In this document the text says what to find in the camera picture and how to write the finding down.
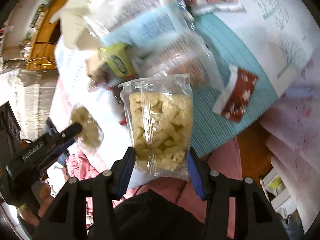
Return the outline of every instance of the yellow package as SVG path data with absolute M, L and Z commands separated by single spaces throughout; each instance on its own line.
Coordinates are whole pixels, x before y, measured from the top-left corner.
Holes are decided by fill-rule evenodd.
M 126 44 L 119 43 L 100 49 L 101 56 L 118 78 L 136 74 L 132 62 L 125 51 L 126 48 Z

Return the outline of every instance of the white wall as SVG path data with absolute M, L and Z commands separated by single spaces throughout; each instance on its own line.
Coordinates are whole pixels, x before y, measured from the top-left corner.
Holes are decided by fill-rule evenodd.
M 15 53 L 6 53 L 6 51 L 9 51 L 11 47 L 18 46 L 24 40 L 40 3 L 41 0 L 20 0 L 13 9 L 8 23 L 8 26 L 13 26 L 13 30 L 6 33 L 4 37 L 3 54 L 5 60 L 19 57 L 16 49 Z

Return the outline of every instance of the black fabric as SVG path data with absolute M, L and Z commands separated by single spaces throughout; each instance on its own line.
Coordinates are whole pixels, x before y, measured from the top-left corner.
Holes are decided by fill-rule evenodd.
M 152 190 L 123 201 L 115 214 L 120 240 L 197 240 L 204 226 L 190 212 Z M 88 239 L 94 239 L 94 227 Z

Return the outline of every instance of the pink fabric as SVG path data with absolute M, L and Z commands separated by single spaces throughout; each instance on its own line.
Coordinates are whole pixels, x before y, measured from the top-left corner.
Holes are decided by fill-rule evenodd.
M 242 180 L 240 150 L 236 138 L 214 150 L 207 163 L 211 169 L 218 170 L 228 178 Z M 207 202 L 202 201 L 196 195 L 191 181 L 160 178 L 142 186 L 137 194 L 146 192 L 148 189 L 152 189 L 167 200 L 183 207 L 204 223 Z M 232 239 L 234 238 L 235 218 L 236 202 L 235 199 L 230 199 L 227 236 Z
M 306 232 L 320 211 L 320 47 L 296 82 L 264 115 L 271 159 Z
M 79 180 L 95 178 L 99 172 L 89 163 L 87 157 L 78 149 L 67 159 L 68 173 Z M 87 215 L 93 216 L 92 198 L 87 198 Z

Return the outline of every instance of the wooden floor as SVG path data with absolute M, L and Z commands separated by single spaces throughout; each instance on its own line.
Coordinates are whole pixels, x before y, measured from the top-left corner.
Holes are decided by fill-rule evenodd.
M 242 163 L 242 176 L 251 177 L 260 186 L 259 176 L 265 176 L 271 169 L 271 151 L 265 145 L 269 133 L 254 123 L 237 136 Z

